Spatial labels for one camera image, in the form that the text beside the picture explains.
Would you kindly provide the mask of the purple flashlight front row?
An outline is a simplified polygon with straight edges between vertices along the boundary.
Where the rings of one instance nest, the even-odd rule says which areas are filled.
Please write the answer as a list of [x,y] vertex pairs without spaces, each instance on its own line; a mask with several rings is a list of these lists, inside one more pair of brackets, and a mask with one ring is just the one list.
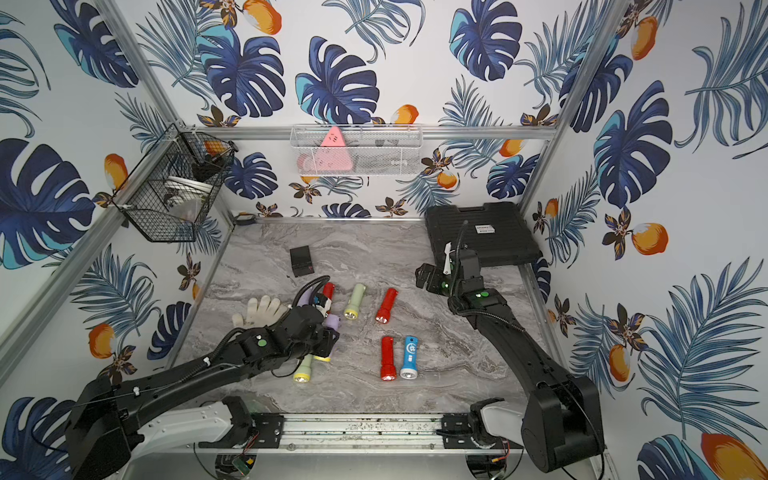
[[[338,315],[329,313],[323,323],[325,327],[331,328],[332,330],[338,332],[339,326],[340,326],[341,319]],[[322,361],[328,363],[331,360],[331,356],[315,356],[315,360]]]

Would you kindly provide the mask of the green flashlight back row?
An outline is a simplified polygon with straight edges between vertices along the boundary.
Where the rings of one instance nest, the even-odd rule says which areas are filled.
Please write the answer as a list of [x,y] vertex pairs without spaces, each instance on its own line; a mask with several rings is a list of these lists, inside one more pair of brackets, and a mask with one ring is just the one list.
[[344,317],[346,319],[356,320],[359,318],[359,311],[366,290],[365,284],[357,283],[354,285],[344,310]]

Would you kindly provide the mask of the red flashlight front row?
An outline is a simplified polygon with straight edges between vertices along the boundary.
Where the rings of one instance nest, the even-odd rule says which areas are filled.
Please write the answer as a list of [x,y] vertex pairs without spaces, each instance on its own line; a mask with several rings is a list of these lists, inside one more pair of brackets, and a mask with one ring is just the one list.
[[397,376],[394,364],[394,339],[391,336],[384,336],[381,339],[380,378],[382,381],[393,381]]

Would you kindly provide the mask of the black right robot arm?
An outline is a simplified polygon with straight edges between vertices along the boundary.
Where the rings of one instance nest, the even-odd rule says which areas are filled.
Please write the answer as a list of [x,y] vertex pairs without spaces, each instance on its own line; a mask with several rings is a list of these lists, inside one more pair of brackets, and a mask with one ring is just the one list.
[[500,397],[471,405],[468,435],[477,445],[506,440],[524,448],[544,473],[604,454],[597,387],[570,373],[534,340],[505,297],[486,286],[475,251],[457,252],[450,273],[422,264],[415,284],[446,297],[449,310],[491,343],[525,391],[523,411]]

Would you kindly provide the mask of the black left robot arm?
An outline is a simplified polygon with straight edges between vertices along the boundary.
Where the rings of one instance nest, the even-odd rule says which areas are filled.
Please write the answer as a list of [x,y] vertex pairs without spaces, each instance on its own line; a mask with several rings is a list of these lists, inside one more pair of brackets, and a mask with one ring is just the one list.
[[87,383],[65,423],[74,479],[105,479],[118,472],[145,436],[140,428],[175,407],[219,387],[251,379],[305,355],[325,356],[339,333],[313,306],[290,309],[275,324],[238,327],[214,350],[159,374],[114,385]]

